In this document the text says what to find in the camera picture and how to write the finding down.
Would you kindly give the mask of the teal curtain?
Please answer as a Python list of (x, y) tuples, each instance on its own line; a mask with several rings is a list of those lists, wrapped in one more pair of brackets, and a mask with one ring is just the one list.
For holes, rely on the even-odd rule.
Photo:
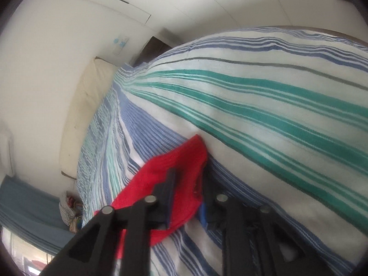
[(54, 256), (74, 236), (61, 218), (59, 200), (15, 176), (1, 183), (1, 226)]

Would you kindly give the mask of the pile of clothes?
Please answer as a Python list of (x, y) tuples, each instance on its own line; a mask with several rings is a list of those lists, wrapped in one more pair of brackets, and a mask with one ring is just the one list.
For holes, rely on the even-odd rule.
[(83, 204), (79, 198), (68, 191), (63, 192), (59, 199), (59, 211), (70, 232), (77, 233), (81, 230)]

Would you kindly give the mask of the red knit sweater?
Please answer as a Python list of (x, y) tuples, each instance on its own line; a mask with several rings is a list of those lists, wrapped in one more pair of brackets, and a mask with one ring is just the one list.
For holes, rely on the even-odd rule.
[(202, 175), (207, 147), (199, 135), (163, 155), (150, 159), (117, 195), (111, 206), (123, 209), (154, 195), (164, 207), (164, 230), (150, 232), (154, 246), (187, 223), (202, 203)]

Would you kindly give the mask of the dark wooden nightstand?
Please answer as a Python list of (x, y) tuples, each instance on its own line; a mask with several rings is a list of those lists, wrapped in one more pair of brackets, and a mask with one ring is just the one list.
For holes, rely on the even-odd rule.
[(138, 55), (135, 62), (132, 64), (132, 67), (138, 67), (143, 63), (149, 63), (171, 49), (172, 47), (170, 47), (168, 44), (156, 37), (151, 37), (142, 49), (141, 53)]

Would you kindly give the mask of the cream padded headboard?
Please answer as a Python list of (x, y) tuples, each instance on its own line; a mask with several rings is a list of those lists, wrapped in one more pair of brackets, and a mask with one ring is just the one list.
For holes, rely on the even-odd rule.
[(59, 152), (60, 172), (67, 178), (77, 178), (77, 163), (87, 129), (117, 70), (117, 66), (96, 57), (79, 78), (64, 124)]

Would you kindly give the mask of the striped blue green bedspread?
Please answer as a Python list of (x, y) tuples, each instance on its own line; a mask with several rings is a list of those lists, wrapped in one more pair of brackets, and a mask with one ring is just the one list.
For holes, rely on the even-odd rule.
[(152, 157), (199, 135), (211, 173), (270, 205), (349, 275), (367, 252), (367, 44), (260, 27), (121, 67), (87, 130), (77, 187), (88, 222)]

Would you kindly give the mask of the white air conditioner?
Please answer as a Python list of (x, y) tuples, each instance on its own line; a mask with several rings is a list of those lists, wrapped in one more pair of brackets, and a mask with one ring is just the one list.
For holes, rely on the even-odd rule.
[(15, 168), (12, 155), (12, 134), (8, 132), (8, 130), (1, 129), (0, 144), (3, 170), (8, 176), (14, 176)]

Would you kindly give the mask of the wall power outlet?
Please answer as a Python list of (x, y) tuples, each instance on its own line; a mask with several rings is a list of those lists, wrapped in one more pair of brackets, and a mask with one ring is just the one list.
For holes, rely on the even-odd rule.
[(113, 41), (113, 55), (119, 55), (122, 52), (122, 49), (125, 47), (127, 42), (129, 41), (129, 37), (116, 37)]

